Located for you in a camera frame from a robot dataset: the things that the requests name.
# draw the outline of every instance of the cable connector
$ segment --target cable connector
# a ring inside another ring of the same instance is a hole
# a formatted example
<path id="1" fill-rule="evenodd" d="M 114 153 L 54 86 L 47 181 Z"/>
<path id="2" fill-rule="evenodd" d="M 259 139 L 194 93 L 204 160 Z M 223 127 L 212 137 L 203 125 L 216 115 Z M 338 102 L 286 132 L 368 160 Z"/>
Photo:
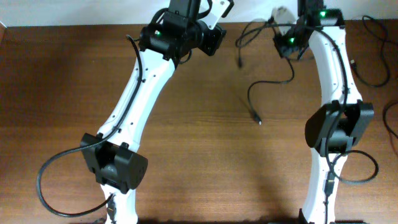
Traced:
<path id="1" fill-rule="evenodd" d="M 241 57 L 238 58 L 238 67 L 239 67 L 239 68 L 242 68 L 242 67 L 243 67 L 243 61 L 242 61 L 242 58 L 241 58 Z"/>
<path id="2" fill-rule="evenodd" d="M 352 69 L 356 69 L 357 68 L 355 60 L 349 61 L 349 64 L 351 65 Z"/>
<path id="3" fill-rule="evenodd" d="M 111 219 L 111 223 L 112 224 L 116 224 L 115 221 L 115 216 L 116 216 L 116 204 L 114 202 L 114 198 L 112 198 L 112 200 L 110 200 L 107 204 L 107 208 L 106 208 L 106 212 L 109 215 L 109 218 Z"/>
<path id="4" fill-rule="evenodd" d="M 261 120 L 260 116 L 256 112 L 254 112 L 254 114 L 253 114 L 253 120 L 255 122 L 257 122 L 259 125 L 262 124 L 262 120 Z"/>
<path id="5" fill-rule="evenodd" d="M 335 188 L 335 176 L 329 172 L 328 173 L 328 178 L 326 179 L 325 182 L 325 195 L 326 197 L 329 197 L 333 193 L 333 188 Z"/>

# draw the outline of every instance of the wooden table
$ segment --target wooden table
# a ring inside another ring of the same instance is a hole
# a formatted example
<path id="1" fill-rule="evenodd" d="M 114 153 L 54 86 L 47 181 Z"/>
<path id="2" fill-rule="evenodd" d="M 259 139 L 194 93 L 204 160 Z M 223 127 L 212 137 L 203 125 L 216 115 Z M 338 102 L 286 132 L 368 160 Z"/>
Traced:
<path id="1" fill-rule="evenodd" d="M 398 21 L 386 23 L 396 40 Z M 162 90 L 139 150 L 149 160 L 137 190 L 140 218 L 271 221 L 298 215 L 311 166 L 304 126 L 320 106 L 317 67 L 313 60 L 294 63 L 292 83 L 254 87 L 252 100 L 264 119 L 259 126 L 248 113 L 248 86 L 284 80 L 291 73 L 269 30 L 243 49 L 244 68 L 237 68 L 234 40 L 244 25 L 224 24 L 228 34 L 216 55 L 194 50 Z M 124 36 L 137 37 L 141 27 L 8 28 L 0 46 L 1 223 L 91 223 L 106 214 L 103 208 L 74 219 L 52 215 L 37 199 L 35 178 L 50 156 L 79 145 L 85 132 L 95 134 L 110 115 L 135 62 Z M 347 33 L 349 57 L 363 77 L 381 81 L 381 43 L 360 22 L 349 22 Z M 387 45 L 386 58 L 396 77 L 397 48 Z M 357 149 L 372 154 L 381 170 L 370 184 L 339 186 L 336 216 L 397 223 L 398 153 L 383 126 L 382 109 L 398 98 L 398 84 L 395 78 L 380 89 L 356 84 L 376 114 Z M 389 112 L 394 129 L 397 112 Z M 350 156 L 343 175 L 357 179 L 372 168 L 365 158 Z M 52 164 L 43 191 L 49 204 L 64 212 L 104 200 L 81 153 Z"/>

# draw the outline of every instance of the black cable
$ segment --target black cable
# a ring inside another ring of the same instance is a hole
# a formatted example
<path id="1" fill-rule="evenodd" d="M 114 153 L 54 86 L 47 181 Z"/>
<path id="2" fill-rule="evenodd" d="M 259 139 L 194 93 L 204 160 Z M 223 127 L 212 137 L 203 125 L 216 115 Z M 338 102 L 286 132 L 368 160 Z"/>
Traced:
<path id="1" fill-rule="evenodd" d="M 273 21 L 274 21 L 273 18 L 270 19 L 270 20 L 268 20 L 268 21 L 264 21 L 264 26 L 267 25 L 267 24 L 273 23 Z M 238 40 L 235 42 L 235 46 L 238 48 L 238 67 L 239 67 L 239 68 L 242 68 L 242 67 L 243 67 L 243 60 L 242 60 L 242 56 L 241 56 L 241 49 L 244 48 L 245 46 L 249 45 L 255 38 L 257 38 L 257 36 L 258 36 L 258 35 L 260 34 L 260 32 L 262 31 L 262 29 L 259 29 L 259 30 L 256 32 L 256 34 L 254 34 L 254 36 L 252 36 L 248 41 L 246 41 L 245 43 L 243 43 L 243 38 L 241 38 L 241 37 L 245 34 L 245 32 L 246 32 L 246 30 L 249 28 L 249 26 L 250 26 L 251 24 L 255 23 L 255 22 L 256 22 L 256 21 L 251 21 L 251 22 L 249 22 L 249 23 L 246 25 L 246 27 L 244 27 L 244 29 L 242 30 L 241 36 L 238 38 L 239 43 L 238 43 Z"/>
<path id="2" fill-rule="evenodd" d="M 192 49 L 189 50 L 188 58 L 185 61 L 179 62 L 178 64 L 182 65 L 183 63 L 188 62 L 192 57 Z"/>
<path id="3" fill-rule="evenodd" d="M 383 33 L 384 33 L 384 36 L 383 36 L 383 37 L 379 37 L 379 36 L 376 35 L 373 31 L 371 31 L 370 28 L 368 27 L 368 25 L 366 25 L 365 19 L 369 19 L 371 22 L 377 24 L 377 25 L 382 29 L 382 31 L 383 31 Z M 363 78 L 359 75 L 358 66 L 357 66 L 357 64 L 356 64 L 356 62 L 355 62 L 354 60 L 350 61 L 351 68 L 353 69 L 354 74 L 356 75 L 356 77 L 358 78 L 358 80 L 360 80 L 361 83 L 363 83 L 363 84 L 365 84 L 365 85 L 367 85 L 367 86 L 373 87 L 373 88 L 380 88 L 380 87 L 383 87 L 383 86 L 387 85 L 387 83 L 389 82 L 389 80 L 390 80 L 390 78 L 391 78 L 390 67 L 388 66 L 388 63 L 387 63 L 386 58 L 385 58 L 385 56 L 384 56 L 384 47 L 385 47 L 386 43 L 393 44 L 393 45 L 396 45 L 396 46 L 398 46 L 398 43 L 395 42 L 395 41 L 393 41 L 393 40 L 389 40 L 389 39 L 388 39 L 388 29 L 387 29 L 387 27 L 385 27 L 385 25 L 382 24 L 381 22 L 375 20 L 373 17 L 370 17 L 370 16 L 363 16 L 363 17 L 362 17 L 362 23 L 363 23 L 363 26 L 365 27 L 365 29 L 366 29 L 373 37 L 375 37 L 377 40 L 380 40 L 380 41 L 382 42 L 381 48 L 380 48 L 380 59 L 381 59 L 383 65 L 384 65 L 384 68 L 386 68 L 387 77 L 386 77 L 386 79 L 385 79 L 382 83 L 379 83 L 379 84 L 370 84 L 370 83 L 368 83 L 365 79 L 363 79 Z"/>
<path id="4" fill-rule="evenodd" d="M 328 223 L 328 205 L 329 205 L 329 196 L 325 196 L 325 202 L 324 202 L 324 204 L 325 204 L 325 224 L 329 224 Z"/>
<path id="5" fill-rule="evenodd" d="M 202 19 L 202 18 L 206 17 L 210 13 L 211 8 L 213 7 L 213 1 L 212 0 L 207 0 L 207 3 L 209 4 L 209 9 L 207 9 L 205 12 L 199 13 L 198 14 L 198 19 Z"/>
<path id="6" fill-rule="evenodd" d="M 386 107 L 384 107 L 384 109 L 383 109 L 383 122 L 384 122 L 385 127 L 387 128 L 387 131 L 389 133 L 391 133 L 392 135 L 394 135 L 398 139 L 397 133 L 394 130 L 392 130 L 391 127 L 387 123 L 387 112 L 389 111 L 389 109 L 391 109 L 393 106 L 396 106 L 396 105 L 398 105 L 398 101 L 392 101 L 392 102 L 388 103 L 386 105 Z"/>
<path id="7" fill-rule="evenodd" d="M 249 102 L 249 106 L 250 106 L 250 109 L 251 109 L 251 112 L 252 112 L 252 115 L 253 115 L 253 119 L 254 119 L 257 123 L 259 123 L 260 125 L 261 125 L 261 123 L 262 123 L 262 120 L 261 120 L 260 116 L 258 115 L 257 111 L 254 109 L 253 104 L 251 103 L 251 100 L 250 100 L 250 90 L 251 90 L 251 88 L 252 88 L 254 85 L 256 85 L 256 84 L 258 84 L 258 83 L 268 83 L 268 84 L 288 84 L 288 83 L 290 83 L 290 82 L 294 79 L 294 74 L 295 74 L 295 72 L 294 72 L 294 68 L 293 68 L 292 62 L 290 62 L 290 60 L 289 60 L 288 58 L 286 59 L 286 61 L 287 61 L 287 63 L 289 64 L 290 69 L 292 70 L 292 77 L 291 77 L 290 79 L 285 80 L 285 81 L 267 81 L 267 80 L 256 81 L 256 82 L 252 83 L 252 84 L 249 86 L 249 88 L 248 88 L 248 102 Z"/>
<path id="8" fill-rule="evenodd" d="M 92 213 L 92 212 L 95 212 L 95 211 L 97 211 L 98 209 L 100 209 L 101 207 L 105 206 L 105 205 L 106 205 L 110 200 L 112 200 L 112 198 L 114 197 L 113 194 L 110 195 L 110 196 L 108 197 L 108 199 L 106 199 L 106 201 L 103 202 L 101 205 L 98 205 L 97 207 L 92 208 L 92 209 L 90 209 L 90 210 L 87 210 L 87 211 L 85 211 L 85 212 L 79 212 L 79 213 L 64 213 L 64 212 L 59 212 L 59 211 L 55 210 L 54 208 L 52 208 L 52 207 L 45 201 L 45 199 L 44 199 L 44 197 L 43 197 L 43 194 L 42 194 L 41 180 L 42 180 L 42 176 L 43 176 L 44 170 L 45 170 L 53 161 L 55 161 L 55 160 L 61 158 L 62 156 L 66 156 L 66 155 L 71 154 L 71 153 L 74 153 L 74 152 L 80 152 L 80 151 L 82 151 L 82 150 L 85 150 L 85 149 L 88 149 L 88 148 L 91 148 L 91 147 L 96 147 L 96 146 L 102 145 L 102 144 L 105 143 L 109 138 L 111 138 L 111 137 L 118 131 L 120 125 L 122 125 L 124 119 L 125 119 L 126 116 L 127 116 L 127 113 L 128 113 L 129 110 L 130 110 L 130 107 L 131 107 L 131 105 L 132 105 L 132 103 L 133 103 L 133 101 L 134 101 L 134 99 L 135 99 L 135 97 L 136 97 L 136 95 L 137 95 L 137 92 L 138 92 L 138 89 L 139 89 L 139 87 L 140 87 L 140 85 L 141 85 L 141 80 L 142 80 L 142 61 L 141 61 L 141 56 L 139 55 L 138 47 L 137 47 L 136 43 L 134 43 L 134 40 L 131 38 L 130 35 L 127 35 L 126 37 L 127 37 L 128 40 L 130 40 L 132 46 L 134 47 L 134 51 L 136 52 L 136 55 L 137 55 L 137 61 L 138 61 L 138 66 L 139 66 L 139 78 L 138 78 L 137 85 L 136 85 L 136 87 L 135 87 L 135 89 L 134 89 L 134 92 L 132 93 L 131 98 L 130 98 L 130 100 L 129 100 L 129 103 L 127 104 L 126 109 L 124 110 L 124 112 L 123 112 L 123 114 L 122 114 L 120 120 L 118 121 L 117 125 L 112 129 L 112 131 L 111 131 L 111 133 L 110 133 L 109 135 L 107 135 L 105 138 L 103 138 L 103 139 L 102 139 L 100 142 L 98 142 L 98 143 L 91 144 L 91 145 L 88 145 L 88 146 L 83 146 L 83 147 L 76 147 L 76 148 L 74 148 L 74 149 L 69 149 L 69 150 L 60 152 L 60 153 L 56 154 L 55 156 L 51 157 L 49 160 L 47 160 L 47 161 L 43 164 L 43 166 L 42 166 L 42 167 L 40 168 L 40 170 L 39 170 L 39 173 L 37 174 L 37 178 L 36 178 L 36 191 L 37 191 L 37 195 L 38 195 L 38 197 L 39 197 L 39 200 L 40 200 L 40 202 L 42 203 L 42 205 L 43 205 L 49 212 L 51 212 L 51 213 L 53 213 L 53 214 L 55 214 L 55 215 L 58 215 L 58 216 L 61 216 L 61 217 L 67 217 L 67 218 L 80 217 L 80 216 L 83 216 L 83 215 L 87 215 L 87 214 Z"/>
<path id="9" fill-rule="evenodd" d="M 255 23 L 255 22 L 256 22 L 256 21 L 251 21 L 251 22 L 249 22 L 249 23 L 245 26 L 245 28 L 244 28 L 243 31 L 242 31 L 241 37 L 242 37 L 242 35 L 244 35 L 244 34 L 246 33 L 246 30 L 249 28 L 249 26 L 250 26 L 251 24 Z M 273 19 L 273 18 L 270 18 L 268 21 L 264 21 L 264 25 L 272 24 L 273 22 L 274 22 L 274 19 Z M 274 31 L 274 34 L 276 35 L 277 32 L 276 32 L 276 30 L 275 30 L 275 27 L 271 27 L 271 28 L 272 28 L 272 30 Z M 241 67 L 243 66 L 243 60 L 242 60 L 242 56 L 241 56 L 241 49 L 242 49 L 243 47 L 249 45 L 255 38 L 257 38 L 257 36 L 260 34 L 261 30 L 262 30 L 262 29 L 259 29 L 259 30 L 258 30 L 248 41 L 246 41 L 245 43 L 243 43 L 243 38 L 240 38 L 239 44 L 235 43 L 236 46 L 237 46 L 237 48 L 238 48 L 238 66 L 239 66 L 239 68 L 241 68 Z M 259 123 L 259 124 L 261 125 L 262 119 L 261 119 L 261 117 L 258 115 L 257 111 L 254 109 L 254 107 L 253 107 L 253 105 L 252 105 L 252 103 L 251 103 L 251 99 L 250 99 L 250 90 L 251 90 L 251 88 L 252 88 L 255 84 L 258 84 L 258 83 L 287 84 L 287 83 L 291 82 L 291 81 L 294 79 L 294 75 L 295 75 L 294 68 L 293 68 L 293 66 L 292 66 L 291 61 L 303 60 L 303 59 L 302 59 L 302 55 L 307 51 L 308 48 L 309 48 L 309 45 L 307 45 L 303 50 L 301 50 L 300 53 L 298 54 L 297 58 L 285 58 L 285 59 L 287 60 L 287 63 L 288 63 L 289 66 L 290 66 L 290 69 L 292 70 L 292 78 L 291 78 L 291 79 L 286 80 L 286 81 L 267 81 L 267 80 L 262 80 L 262 81 L 254 82 L 254 83 L 252 83 L 252 84 L 250 85 L 250 87 L 248 88 L 248 103 L 249 103 L 249 106 L 250 106 L 250 108 L 251 108 L 252 118 L 253 118 L 253 120 L 254 120 L 255 122 L 257 122 L 257 123 Z"/>

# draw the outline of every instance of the black bracket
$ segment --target black bracket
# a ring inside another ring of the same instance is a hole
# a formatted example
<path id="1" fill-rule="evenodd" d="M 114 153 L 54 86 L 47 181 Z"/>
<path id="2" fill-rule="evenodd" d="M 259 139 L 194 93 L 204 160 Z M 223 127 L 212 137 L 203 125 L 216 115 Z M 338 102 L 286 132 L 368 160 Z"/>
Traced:
<path id="1" fill-rule="evenodd" d="M 80 146 L 88 146 L 102 140 L 102 134 L 92 136 L 85 134 Z M 144 178 L 148 160 L 128 150 L 129 145 L 122 143 L 115 146 L 105 142 L 97 147 L 82 151 L 90 172 L 95 174 L 99 184 L 108 184 L 126 194 L 129 189 L 136 189 Z"/>
<path id="2" fill-rule="evenodd" d="M 345 27 L 343 13 L 340 9 L 326 9 L 323 0 L 298 0 L 297 26 L 285 35 L 274 37 L 275 47 L 280 57 L 286 58 L 308 45 L 313 30 L 304 29 L 303 25 L 318 29 L 325 26 Z"/>
<path id="3" fill-rule="evenodd" d="M 223 16 L 234 6 L 233 0 L 229 1 L 231 4 Z M 171 0 L 169 8 L 164 9 L 162 24 L 151 22 L 141 30 L 140 49 L 161 53 L 165 60 L 172 59 L 176 67 L 181 58 L 194 48 L 209 56 L 214 55 L 226 31 L 218 25 L 211 30 L 198 20 L 199 6 L 200 0 Z M 157 21 L 157 16 L 160 14 L 156 14 L 152 21 Z"/>
<path id="4" fill-rule="evenodd" d="M 371 103 L 347 105 L 344 116 L 337 125 L 331 127 L 340 110 L 338 101 L 323 105 L 305 124 L 305 140 L 309 147 L 317 149 L 325 157 L 325 141 L 330 128 L 332 135 L 329 139 L 330 152 L 346 152 L 357 145 L 365 129 L 374 116 Z"/>
<path id="5" fill-rule="evenodd" d="M 315 224 L 315 223 L 314 222 L 309 223 L 308 221 L 306 221 L 303 214 L 303 210 L 300 209 L 300 213 L 298 214 L 298 224 Z M 330 222 L 329 224 L 370 224 L 370 223 L 365 223 L 363 221 L 336 221 L 336 222 Z"/>

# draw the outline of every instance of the wood grain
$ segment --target wood grain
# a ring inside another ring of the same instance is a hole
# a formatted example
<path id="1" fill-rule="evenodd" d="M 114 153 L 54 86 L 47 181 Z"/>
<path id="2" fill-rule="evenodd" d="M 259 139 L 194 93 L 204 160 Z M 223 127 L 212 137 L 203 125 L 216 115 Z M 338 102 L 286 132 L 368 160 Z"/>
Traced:
<path id="1" fill-rule="evenodd" d="M 0 44 L 1 44 L 2 38 L 4 37 L 5 32 L 6 32 L 6 27 L 3 26 L 3 24 L 0 22 Z"/>
<path id="2" fill-rule="evenodd" d="M 387 21 L 396 39 L 398 21 Z M 162 90 L 142 136 L 139 153 L 149 168 L 137 190 L 140 218 L 194 222 L 275 220 L 296 217 L 308 189 L 311 156 L 305 122 L 320 105 L 314 61 L 294 63 L 288 85 L 258 85 L 252 100 L 264 119 L 248 113 L 251 82 L 284 80 L 290 69 L 278 57 L 272 33 L 264 31 L 243 49 L 236 66 L 234 40 L 245 24 L 224 24 L 226 39 L 214 57 L 194 50 Z M 11 27 L 0 46 L 0 217 L 2 223 L 91 223 L 105 209 L 81 218 L 56 217 L 37 199 L 35 178 L 50 156 L 95 133 L 116 106 L 129 79 L 135 55 L 124 35 L 142 26 Z M 358 22 L 347 25 L 347 46 L 370 82 L 384 78 L 380 42 Z M 396 47 L 386 46 L 394 77 Z M 398 166 L 396 139 L 390 142 L 382 109 L 397 99 L 397 81 L 381 89 L 357 82 L 375 118 L 357 149 L 380 163 L 370 184 L 339 186 L 339 220 L 396 223 Z M 398 108 L 388 114 L 398 128 Z M 343 174 L 360 178 L 371 172 L 363 157 L 350 157 Z M 104 196 L 80 153 L 60 159 L 44 175 L 43 191 L 54 208 L 80 212 Z"/>

